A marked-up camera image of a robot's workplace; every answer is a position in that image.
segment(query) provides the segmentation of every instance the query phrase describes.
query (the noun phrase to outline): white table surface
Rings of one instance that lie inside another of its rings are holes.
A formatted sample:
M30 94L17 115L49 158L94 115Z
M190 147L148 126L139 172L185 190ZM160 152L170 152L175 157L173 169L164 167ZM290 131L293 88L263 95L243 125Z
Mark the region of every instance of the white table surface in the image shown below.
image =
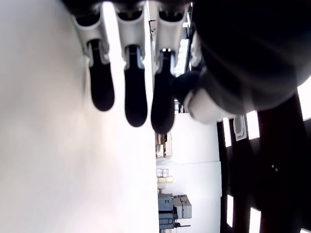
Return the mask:
M104 5L115 105L97 111L59 0L0 3L0 232L158 232L155 135L124 114L124 61ZM146 33L146 90L152 103Z

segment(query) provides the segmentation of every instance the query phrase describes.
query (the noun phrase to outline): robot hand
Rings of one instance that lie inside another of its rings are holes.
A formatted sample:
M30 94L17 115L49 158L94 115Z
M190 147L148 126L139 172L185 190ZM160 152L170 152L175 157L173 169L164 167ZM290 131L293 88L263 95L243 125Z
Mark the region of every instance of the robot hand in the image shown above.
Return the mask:
M137 127L147 116L141 63L143 4L137 0L111 1L118 16L122 56L127 62L125 78L137 77L126 78L125 101L127 120ZM114 101L109 46L104 24L94 29L93 21L100 17L103 0L63 2L78 22L76 28L85 54L91 61L93 56L91 65L96 68L90 65L95 70L91 72L91 85L97 86L92 87L94 105L106 111ZM173 125L174 98L195 120L212 123L223 117L274 108L290 98L311 75L311 14L307 1L280 4L276 0L256 0L249 4L242 0L197 0L193 3L191 23L197 33L191 64L198 68L176 78L172 69L188 6L187 1L181 0L160 0L159 4L151 113L157 133L167 133ZM129 39L124 38L123 32L130 35Z

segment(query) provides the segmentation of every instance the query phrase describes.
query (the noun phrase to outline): white wall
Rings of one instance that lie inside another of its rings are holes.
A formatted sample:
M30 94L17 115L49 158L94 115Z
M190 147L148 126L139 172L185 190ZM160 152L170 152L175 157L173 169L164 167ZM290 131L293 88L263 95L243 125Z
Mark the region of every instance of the white wall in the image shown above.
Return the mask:
M158 232L154 132L150 120L139 129L126 122L110 3L104 17L116 93L108 113L91 102L86 62L60 1L0 2L1 233ZM150 62L146 49L149 108Z
M169 169L173 183L164 193L187 194L192 204L192 218L180 219L179 233L220 232L221 164L215 124L195 122L189 114L175 115L172 128L173 156L159 168Z
M173 157L166 164L219 161L217 126L194 121L190 114L176 114L171 131Z

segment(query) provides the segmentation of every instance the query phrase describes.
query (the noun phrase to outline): machine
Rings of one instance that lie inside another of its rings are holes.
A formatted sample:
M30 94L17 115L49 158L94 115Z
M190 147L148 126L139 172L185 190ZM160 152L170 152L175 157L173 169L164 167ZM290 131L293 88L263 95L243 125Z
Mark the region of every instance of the machine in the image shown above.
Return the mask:
M158 207L160 230L190 226L181 226L176 222L178 219L192 218L192 206L187 195L159 194Z

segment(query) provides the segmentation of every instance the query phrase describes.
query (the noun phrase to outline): black fingertip pad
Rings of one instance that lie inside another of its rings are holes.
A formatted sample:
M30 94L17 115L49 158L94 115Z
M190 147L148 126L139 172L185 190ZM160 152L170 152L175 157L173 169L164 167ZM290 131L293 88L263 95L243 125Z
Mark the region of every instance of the black fingertip pad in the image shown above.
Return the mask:
M172 94L181 103L184 104L187 94L196 88L200 78L199 71L190 71L184 73L173 80Z
M107 65L94 63L89 71L93 104L100 111L108 111L115 101L110 63Z
M134 127L142 126L148 114L145 69L137 66L124 71L125 76L125 115Z

